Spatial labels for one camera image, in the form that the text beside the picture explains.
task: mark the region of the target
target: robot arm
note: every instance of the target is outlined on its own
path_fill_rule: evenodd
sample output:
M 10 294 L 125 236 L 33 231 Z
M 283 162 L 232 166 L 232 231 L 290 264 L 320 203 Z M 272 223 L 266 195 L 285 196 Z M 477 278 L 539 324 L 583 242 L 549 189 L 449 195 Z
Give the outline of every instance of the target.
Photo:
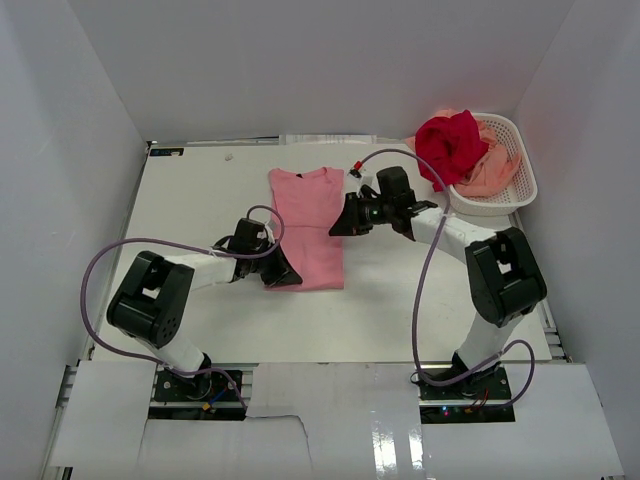
M 434 203 L 416 201 L 401 167 L 381 170 L 377 178 L 380 193 L 365 184 L 358 193 L 346 195 L 342 214 L 329 234 L 364 235 L 373 225 L 391 224 L 411 240 L 433 242 L 443 210 Z M 523 316 L 545 298 L 547 289 L 527 239 L 517 228 L 496 232 L 450 216 L 438 248 L 467 265 L 477 310 L 466 340 L 453 355 L 451 372 L 440 378 L 446 380 L 501 351 Z
M 185 372 L 209 368 L 211 359 L 180 331 L 189 292 L 235 282 L 251 273 L 259 274 L 268 287 L 302 283 L 280 247 L 255 258 L 274 243 L 266 225 L 243 218 L 234 234 L 215 247 L 217 251 L 251 255 L 251 259 L 216 256 L 215 251 L 211 255 L 166 257 L 140 252 L 109 303 L 107 321 L 167 365 Z M 208 388 L 208 375 L 175 377 L 190 398 L 200 398 Z

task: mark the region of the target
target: white tabletop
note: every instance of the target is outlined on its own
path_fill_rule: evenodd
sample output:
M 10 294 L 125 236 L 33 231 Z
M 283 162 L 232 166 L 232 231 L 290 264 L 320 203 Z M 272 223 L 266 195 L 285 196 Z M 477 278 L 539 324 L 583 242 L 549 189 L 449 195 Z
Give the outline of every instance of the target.
M 302 173 L 322 166 L 348 170 L 355 161 L 387 146 L 194 146 L 183 156 L 150 157 L 127 237 L 210 246 L 233 233 L 248 207 L 271 204 L 267 173 L 272 168 Z M 367 167 L 374 173 L 391 165 L 405 168 L 418 199 L 442 203 L 409 157 L 384 154 Z M 508 217 L 461 217 L 496 229 L 510 226 Z M 268 214 L 256 212 L 255 218 L 267 220 Z M 409 362 L 411 309 L 427 248 L 388 225 L 378 226 L 367 236 L 345 239 L 344 290 L 272 292 L 255 276 L 192 292 L 181 329 L 214 363 Z M 124 247 L 112 294 L 142 250 L 180 254 L 156 245 Z M 527 340 L 538 359 L 549 360 L 538 310 L 522 321 L 512 338 Z M 436 252 L 420 314 L 421 359 L 450 360 L 474 315 L 466 267 Z M 100 335 L 119 348 L 145 352 L 104 319 Z M 117 357 L 96 347 L 94 359 L 106 358 Z M 505 358 L 525 360 L 528 355 L 524 349 L 513 349 Z

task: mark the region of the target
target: white wall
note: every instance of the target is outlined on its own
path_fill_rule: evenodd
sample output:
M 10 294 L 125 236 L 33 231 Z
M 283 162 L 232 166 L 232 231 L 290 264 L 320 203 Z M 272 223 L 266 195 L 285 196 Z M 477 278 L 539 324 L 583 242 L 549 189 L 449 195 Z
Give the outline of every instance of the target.
M 0 64 L 0 478 L 21 480 L 40 473 L 86 338 L 81 276 L 119 234 L 144 143 L 66 0 L 0 2 Z
M 631 479 L 640 478 L 639 59 L 638 2 L 578 0 L 516 112 L 540 186 L 524 225 L 561 338 L 586 361 Z
M 70 0 L 148 140 L 511 113 L 573 0 Z

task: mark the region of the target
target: orange cloth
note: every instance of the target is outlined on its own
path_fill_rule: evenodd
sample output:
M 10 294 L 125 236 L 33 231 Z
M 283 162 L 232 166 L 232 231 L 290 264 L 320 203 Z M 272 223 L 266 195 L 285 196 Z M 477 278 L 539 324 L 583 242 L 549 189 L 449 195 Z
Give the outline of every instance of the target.
M 447 109 L 436 112 L 434 116 L 452 117 L 457 113 L 453 109 Z M 489 150 L 478 160 L 465 179 L 456 183 L 454 187 L 464 197 L 490 197 L 507 188 L 520 168 L 522 156 L 518 153 L 509 158 L 505 146 L 498 143 L 495 130 L 483 121 L 477 120 L 476 123 L 480 140 L 489 144 Z M 415 137 L 407 138 L 405 142 L 415 152 Z

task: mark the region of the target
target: plastic basket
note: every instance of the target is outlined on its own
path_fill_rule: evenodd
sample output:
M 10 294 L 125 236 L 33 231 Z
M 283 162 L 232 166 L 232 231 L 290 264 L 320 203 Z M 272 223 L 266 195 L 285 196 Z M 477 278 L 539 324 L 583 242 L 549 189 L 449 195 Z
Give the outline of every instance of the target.
M 486 122 L 488 126 L 496 131 L 498 143 L 506 147 L 511 158 L 520 152 L 522 161 L 520 162 L 520 168 L 507 188 L 491 197 L 463 197 L 453 185 L 450 186 L 451 206 L 456 211 L 466 215 L 483 217 L 509 215 L 518 208 L 533 202 L 538 195 L 538 185 L 533 176 L 529 156 L 524 148 L 522 137 L 511 120 L 490 113 L 474 113 L 473 116 L 477 120 Z

